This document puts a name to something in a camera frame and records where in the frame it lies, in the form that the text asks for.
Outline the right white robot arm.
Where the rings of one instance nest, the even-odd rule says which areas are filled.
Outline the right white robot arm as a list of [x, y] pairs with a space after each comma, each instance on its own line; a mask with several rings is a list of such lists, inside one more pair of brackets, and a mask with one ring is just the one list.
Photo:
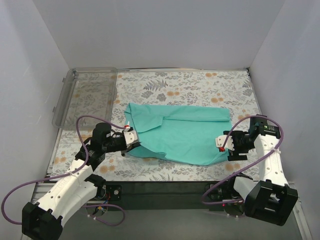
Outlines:
[[224, 135], [228, 136], [225, 148], [229, 161], [246, 160], [250, 150], [256, 151], [260, 161], [259, 182], [238, 173], [226, 186], [227, 195], [243, 199], [247, 217], [283, 226], [298, 200], [298, 192], [290, 188], [282, 168], [280, 127], [268, 124], [266, 116], [257, 114], [250, 118], [248, 131], [224, 131]]

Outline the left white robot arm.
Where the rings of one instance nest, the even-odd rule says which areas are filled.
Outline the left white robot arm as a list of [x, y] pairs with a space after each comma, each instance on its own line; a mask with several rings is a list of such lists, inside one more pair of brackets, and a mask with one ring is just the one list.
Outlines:
[[98, 123], [75, 155], [65, 177], [36, 203], [28, 202], [22, 209], [22, 233], [33, 240], [57, 240], [67, 221], [89, 200], [106, 196], [106, 180], [94, 174], [107, 153], [125, 155], [139, 146], [136, 131], [126, 125], [121, 132], [109, 123]]

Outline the clear plastic bin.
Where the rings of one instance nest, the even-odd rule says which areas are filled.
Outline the clear plastic bin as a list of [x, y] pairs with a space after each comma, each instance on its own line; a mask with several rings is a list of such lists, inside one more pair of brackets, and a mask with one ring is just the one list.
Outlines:
[[72, 68], [63, 78], [62, 90], [52, 125], [63, 130], [74, 130], [82, 115], [110, 121], [117, 95], [118, 70], [114, 67]]

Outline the teal t shirt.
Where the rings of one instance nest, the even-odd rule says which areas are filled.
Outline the teal t shirt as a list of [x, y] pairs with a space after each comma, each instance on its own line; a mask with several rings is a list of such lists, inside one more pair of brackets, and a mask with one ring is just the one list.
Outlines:
[[129, 103], [124, 115], [140, 142], [129, 152], [131, 156], [197, 166], [228, 159], [229, 154], [220, 152], [215, 142], [232, 128], [227, 108]]

